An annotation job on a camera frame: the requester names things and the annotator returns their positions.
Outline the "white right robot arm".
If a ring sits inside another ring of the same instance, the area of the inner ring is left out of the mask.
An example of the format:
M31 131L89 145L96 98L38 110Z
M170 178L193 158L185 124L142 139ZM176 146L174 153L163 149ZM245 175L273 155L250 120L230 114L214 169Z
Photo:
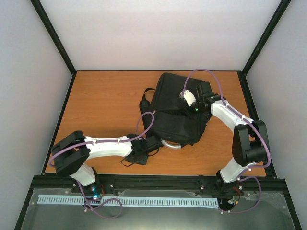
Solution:
M216 174L215 190L226 194L257 163L262 162L263 167L271 163L266 125L244 116L222 94L214 94L208 82L197 84L196 92L194 96L183 89L180 97L193 111L218 118L233 132L232 159Z

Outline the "black student backpack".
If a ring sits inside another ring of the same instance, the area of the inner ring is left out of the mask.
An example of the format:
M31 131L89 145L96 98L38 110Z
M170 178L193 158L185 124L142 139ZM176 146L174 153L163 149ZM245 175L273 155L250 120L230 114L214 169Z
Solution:
M154 89L151 101L142 96L139 107L141 114L154 113L153 125L151 115L142 117L144 128L150 128L147 138L154 136L157 140L178 143L181 146L193 145L201 139L212 115L204 112L187 115L184 107L187 102L179 97L186 77L173 73L163 73Z

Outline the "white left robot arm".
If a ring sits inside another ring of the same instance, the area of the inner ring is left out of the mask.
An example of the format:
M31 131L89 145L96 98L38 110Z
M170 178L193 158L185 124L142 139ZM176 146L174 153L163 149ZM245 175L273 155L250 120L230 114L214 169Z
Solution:
M128 134L119 138L93 138L74 131L51 148L49 165L57 176L70 176L78 181L89 193L100 187L96 171L86 165L87 160L100 157L120 156L131 164L145 165L151 152L162 147L156 137L143 138Z

